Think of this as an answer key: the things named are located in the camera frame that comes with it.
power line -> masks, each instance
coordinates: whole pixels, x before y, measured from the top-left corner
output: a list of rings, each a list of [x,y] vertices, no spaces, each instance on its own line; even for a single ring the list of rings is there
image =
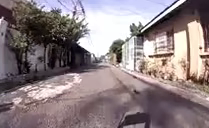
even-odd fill
[[[152,2],[152,3],[155,3],[155,4],[158,4],[158,5],[162,5],[164,7],[167,7],[168,5],[164,4],[164,3],[161,3],[161,2],[156,2],[156,1],[152,1],[152,0],[146,0],[146,1],[149,1],[149,2]]]

orange wall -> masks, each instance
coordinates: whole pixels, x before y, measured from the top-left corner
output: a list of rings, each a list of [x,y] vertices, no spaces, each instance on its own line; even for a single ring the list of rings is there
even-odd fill
[[[183,9],[179,14],[164,21],[161,24],[151,28],[146,33],[146,38],[153,41],[156,33],[165,32],[173,28],[174,30],[174,53],[169,56],[170,63],[174,65],[174,72],[178,79],[186,79],[187,73],[187,58],[190,57],[190,74],[198,72],[198,47],[199,42],[196,38],[196,30],[198,24],[196,22],[197,15],[193,10]],[[188,54],[188,43],[190,43],[190,55]],[[159,57],[153,56],[150,59],[157,59]]]

building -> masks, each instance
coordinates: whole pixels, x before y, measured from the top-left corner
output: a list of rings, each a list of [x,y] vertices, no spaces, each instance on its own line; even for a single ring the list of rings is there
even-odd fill
[[[8,42],[12,41],[10,35],[14,35],[18,33],[16,30],[9,28],[9,23],[13,22],[11,7],[13,6],[13,1],[10,0],[0,0],[0,79],[6,78],[10,75],[18,74],[18,67],[16,62],[16,56],[14,52],[7,45]],[[44,47],[35,46],[34,54],[28,53],[28,60],[30,61],[30,71],[43,71],[44,64],[41,61],[41,57],[43,57]],[[68,55],[66,57],[67,62],[69,62],[72,67],[78,67],[81,65],[86,65],[91,63],[91,54],[86,49],[82,48],[78,44],[74,44],[71,49],[68,51]],[[50,67],[49,65],[49,50],[46,53],[46,62],[47,69]],[[63,61],[55,60],[53,67],[59,67],[59,63],[64,63]]]
[[[129,70],[139,70],[139,61],[143,58],[142,37],[131,37],[122,45],[122,65]]]
[[[159,72],[200,77],[209,59],[209,0],[177,0],[141,29],[144,54]]]

asphalt road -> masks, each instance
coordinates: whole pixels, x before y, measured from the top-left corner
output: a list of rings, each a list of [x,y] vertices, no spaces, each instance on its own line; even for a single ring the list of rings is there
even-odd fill
[[[209,128],[209,109],[139,81],[117,68],[100,64],[75,73],[80,76],[80,83],[63,93],[29,103],[24,100],[1,112],[0,127],[116,128],[125,113],[140,112],[141,116],[130,117],[132,123],[150,121],[150,128]],[[54,88],[72,79],[72,75],[65,74],[50,80],[55,84],[45,84]],[[0,103],[13,95],[23,94],[8,92],[0,96]]]

sidewalk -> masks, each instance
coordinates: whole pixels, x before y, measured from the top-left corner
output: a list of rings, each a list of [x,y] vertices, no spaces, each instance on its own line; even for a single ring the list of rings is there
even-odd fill
[[[135,72],[135,71],[129,71],[129,70],[124,69],[124,68],[120,68],[120,69],[122,71],[124,71],[125,73],[133,76],[136,79],[139,79],[140,81],[142,81],[146,84],[149,84],[151,86],[167,90],[167,91],[172,92],[172,93],[174,93],[174,94],[176,94],[176,95],[178,95],[182,98],[185,98],[189,101],[195,102],[197,104],[200,104],[202,106],[205,106],[205,107],[209,108],[209,98],[205,98],[205,97],[200,96],[196,93],[193,93],[193,92],[190,92],[188,90],[181,89],[181,88],[169,85],[169,84],[164,84],[164,83],[162,83],[158,80],[155,80],[151,77],[145,76],[142,73],[138,73],[138,72]],[[137,91],[141,90],[141,88],[139,86],[136,86],[135,89]]]

